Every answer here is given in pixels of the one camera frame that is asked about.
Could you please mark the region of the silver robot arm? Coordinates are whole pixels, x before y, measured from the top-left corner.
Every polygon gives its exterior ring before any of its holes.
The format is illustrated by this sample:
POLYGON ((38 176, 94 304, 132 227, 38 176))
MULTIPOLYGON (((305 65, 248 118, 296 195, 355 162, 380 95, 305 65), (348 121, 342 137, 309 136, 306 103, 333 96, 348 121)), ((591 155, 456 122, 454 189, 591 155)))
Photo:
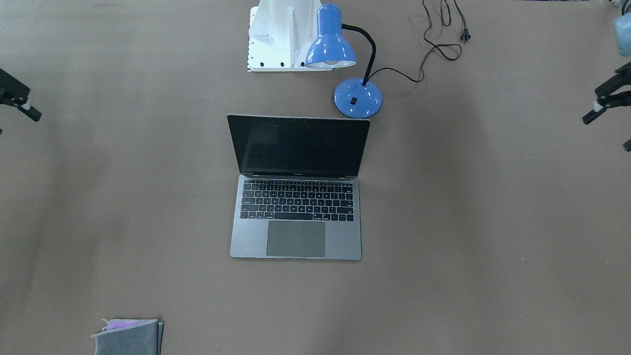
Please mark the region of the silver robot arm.
POLYGON ((620 56, 631 56, 631 13, 625 13, 613 22, 615 40, 620 56))

